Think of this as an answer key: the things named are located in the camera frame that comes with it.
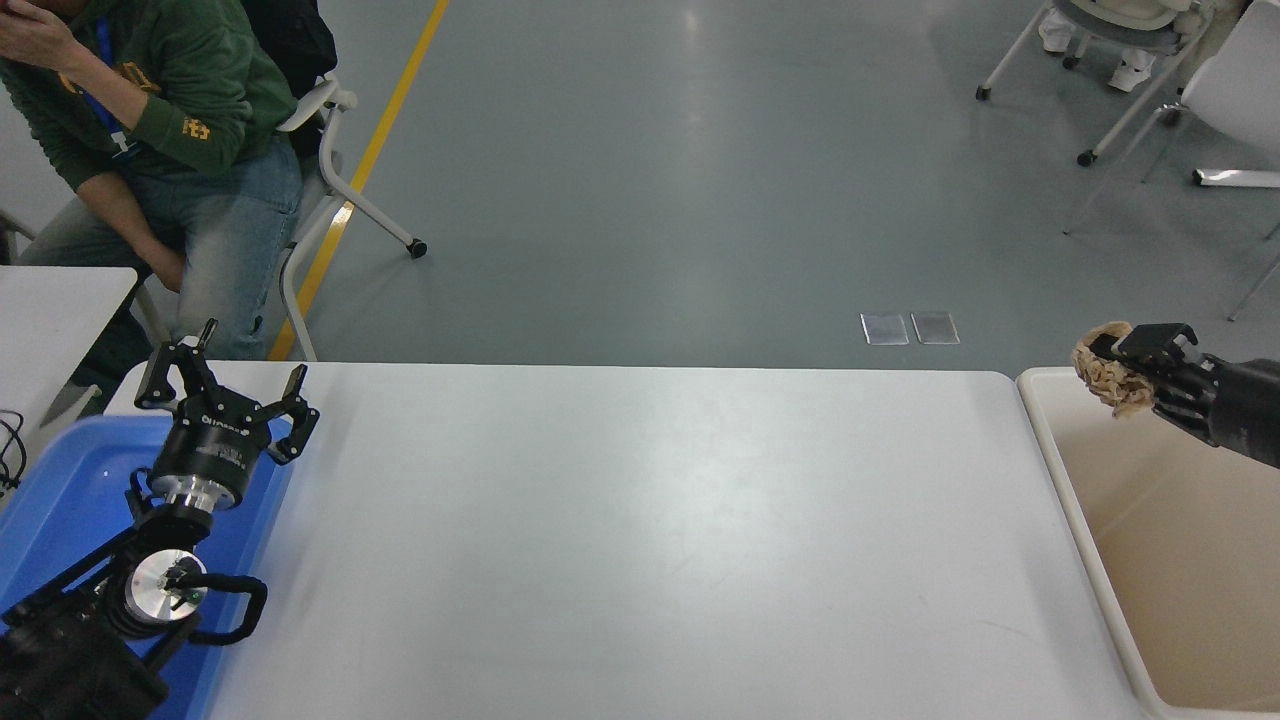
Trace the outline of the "person's right hand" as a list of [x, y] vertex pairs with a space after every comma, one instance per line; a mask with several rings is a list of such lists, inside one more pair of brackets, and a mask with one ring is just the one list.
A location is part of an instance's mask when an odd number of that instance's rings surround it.
[[154, 241], [145, 243], [138, 255], [166, 290], [180, 292], [186, 272], [186, 256], [182, 252]]

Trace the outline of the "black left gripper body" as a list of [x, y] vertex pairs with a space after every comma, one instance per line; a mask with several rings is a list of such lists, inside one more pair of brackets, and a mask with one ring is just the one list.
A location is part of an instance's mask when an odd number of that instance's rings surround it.
[[233, 391], [189, 395], [175, 406], [173, 427], [150, 469], [150, 489], [169, 495], [182, 480], [207, 480], [220, 496], [242, 496], [270, 442], [261, 404]]

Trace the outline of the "person's left hand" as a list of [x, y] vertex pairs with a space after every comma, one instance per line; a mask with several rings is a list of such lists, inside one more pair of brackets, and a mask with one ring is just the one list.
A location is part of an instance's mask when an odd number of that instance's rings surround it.
[[67, 26], [86, 1], [3, 1], [1, 56], [50, 70], [72, 70], [82, 54]]

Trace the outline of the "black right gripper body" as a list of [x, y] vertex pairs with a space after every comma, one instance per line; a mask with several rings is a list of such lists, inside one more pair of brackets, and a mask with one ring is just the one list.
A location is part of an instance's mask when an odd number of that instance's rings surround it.
[[1279, 363], [1254, 359], [1212, 364], [1213, 398], [1207, 415], [1207, 443], [1271, 468], [1279, 466]]

